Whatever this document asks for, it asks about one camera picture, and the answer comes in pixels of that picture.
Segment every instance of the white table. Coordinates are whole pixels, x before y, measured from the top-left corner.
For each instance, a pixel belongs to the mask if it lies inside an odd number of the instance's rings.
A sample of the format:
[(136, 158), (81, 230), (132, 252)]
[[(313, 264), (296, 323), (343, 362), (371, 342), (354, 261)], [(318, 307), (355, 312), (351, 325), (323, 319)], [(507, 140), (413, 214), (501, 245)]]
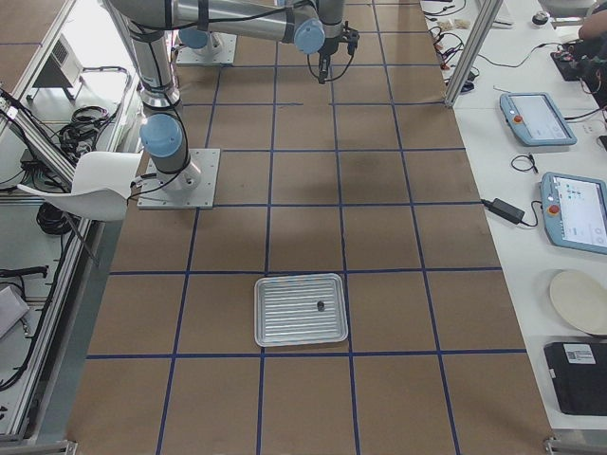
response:
[[(552, 27), (536, 27), (531, 23), (532, 15), (541, 9), (536, 0), (505, 1), (515, 26), (493, 28), (481, 50), (483, 55), (494, 62), (517, 64), (533, 46), (558, 41)], [(477, 13), (476, 2), (468, 0), (468, 3), (467, 8), (453, 18), (473, 19)], [(436, 10), (436, 5), (442, 4), (422, 2), (426, 10)], [(435, 23), (428, 23), (428, 27), (433, 26)], [(453, 33), (464, 41), (469, 35), (468, 30)], [(446, 37), (444, 41), (447, 46), (456, 43), (453, 37)], [(548, 92), (565, 116), (597, 108), (594, 99), (582, 91), (579, 83), (561, 78), (549, 56), (555, 49), (547, 46), (534, 51), (519, 68), (497, 67), (478, 58), (475, 66), (481, 76), (475, 81), (476, 88), (460, 96), (454, 109), (481, 197), (489, 200), (498, 197), (524, 209), (528, 223), (533, 221), (530, 203), (540, 197), (539, 182), (543, 173), (552, 171), (607, 180), (607, 151), (597, 142), (598, 136), (607, 134), (600, 113), (583, 122), (571, 123), (578, 138), (576, 145), (545, 149), (524, 147), (518, 142), (499, 109), (502, 92), (494, 86), (513, 92)], [(535, 157), (539, 174), (520, 173), (510, 167), (515, 155), (529, 152)], [(542, 219), (536, 228), (520, 228), (487, 211), (487, 220), (550, 425), (554, 429), (607, 429), (607, 417), (560, 412), (543, 355), (543, 347), (551, 342), (589, 339), (567, 324), (553, 308), (548, 296), (550, 280), (560, 270), (577, 269), (607, 283), (607, 257), (552, 246)]]

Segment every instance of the black power adapter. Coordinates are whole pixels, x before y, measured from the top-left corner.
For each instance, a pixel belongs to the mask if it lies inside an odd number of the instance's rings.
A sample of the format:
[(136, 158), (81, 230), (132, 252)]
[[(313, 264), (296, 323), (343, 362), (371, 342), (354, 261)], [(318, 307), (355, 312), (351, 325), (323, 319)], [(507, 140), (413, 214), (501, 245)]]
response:
[(504, 218), (510, 223), (518, 225), (523, 221), (524, 211), (511, 206), (502, 199), (496, 198), (493, 199), (493, 202), (489, 202), (487, 199), (481, 199), (481, 202), (483, 202), (483, 205), (487, 207), (490, 212), (495, 213), (497, 216)]

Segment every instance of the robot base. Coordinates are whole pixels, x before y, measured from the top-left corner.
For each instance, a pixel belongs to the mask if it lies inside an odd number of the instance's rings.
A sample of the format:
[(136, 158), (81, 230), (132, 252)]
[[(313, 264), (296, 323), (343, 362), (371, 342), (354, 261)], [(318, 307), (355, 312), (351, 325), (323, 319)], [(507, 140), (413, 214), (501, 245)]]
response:
[[(191, 191), (166, 191), (165, 188), (143, 194), (137, 206), (142, 210), (160, 209), (212, 209), (219, 170), (219, 149), (190, 149), (192, 162), (201, 170), (200, 184)], [(150, 160), (146, 173), (155, 173), (156, 166)], [(157, 188), (155, 179), (144, 180), (141, 191)]]
[(177, 66), (213, 66), (218, 64), (233, 64), (236, 54), (236, 35), (221, 34), (223, 48), (216, 54), (194, 52), (188, 47), (179, 49), (177, 54)]

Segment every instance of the white round plate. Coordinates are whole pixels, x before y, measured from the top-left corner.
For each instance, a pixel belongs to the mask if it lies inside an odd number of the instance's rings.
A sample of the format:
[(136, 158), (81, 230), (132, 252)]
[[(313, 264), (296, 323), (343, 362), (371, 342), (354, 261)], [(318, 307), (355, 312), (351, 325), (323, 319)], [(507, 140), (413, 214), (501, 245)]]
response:
[(577, 270), (550, 282), (550, 299), (563, 319), (590, 335), (607, 336), (607, 289)]

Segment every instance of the emergency stop button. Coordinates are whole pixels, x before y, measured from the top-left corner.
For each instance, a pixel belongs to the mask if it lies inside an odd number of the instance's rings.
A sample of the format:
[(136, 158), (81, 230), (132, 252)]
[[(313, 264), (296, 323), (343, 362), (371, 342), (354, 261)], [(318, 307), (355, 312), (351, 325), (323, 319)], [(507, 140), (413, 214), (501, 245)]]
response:
[(556, 204), (553, 204), (548, 208), (548, 213), (551, 214), (552, 216), (558, 215), (560, 211), (561, 211), (561, 208), (559, 206), (557, 206)]

